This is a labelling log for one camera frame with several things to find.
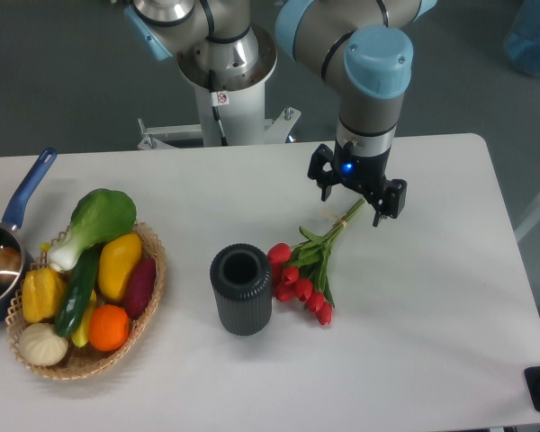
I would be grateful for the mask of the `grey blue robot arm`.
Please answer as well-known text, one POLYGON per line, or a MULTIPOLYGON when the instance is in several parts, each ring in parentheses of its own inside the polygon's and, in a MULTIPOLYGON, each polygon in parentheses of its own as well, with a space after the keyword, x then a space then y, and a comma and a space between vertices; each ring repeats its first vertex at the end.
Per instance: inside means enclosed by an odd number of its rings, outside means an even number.
POLYGON ((361 194, 377 220, 396 218, 407 184, 385 174, 410 84, 413 46, 402 27, 429 1, 289 1, 273 31, 247 1, 133 1, 125 17, 159 60, 174 58, 193 86, 207 147, 267 139, 265 83, 286 53, 339 98, 334 148, 320 146, 308 176, 361 194))

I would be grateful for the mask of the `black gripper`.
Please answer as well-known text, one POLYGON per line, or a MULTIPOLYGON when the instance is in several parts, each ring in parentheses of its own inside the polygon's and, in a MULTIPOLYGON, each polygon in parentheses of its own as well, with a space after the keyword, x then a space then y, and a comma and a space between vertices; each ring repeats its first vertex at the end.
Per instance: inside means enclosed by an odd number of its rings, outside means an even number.
POLYGON ((344 145, 336 141, 334 152, 326 144, 320 144, 310 157, 307 177, 316 182, 323 202, 338 184, 373 201, 373 226, 377 227, 384 219, 399 217, 406 201, 407 182, 387 179, 389 149, 374 156, 358 155, 358 150, 350 141, 344 145), (327 171, 325 166, 331 163, 332 170, 327 171))

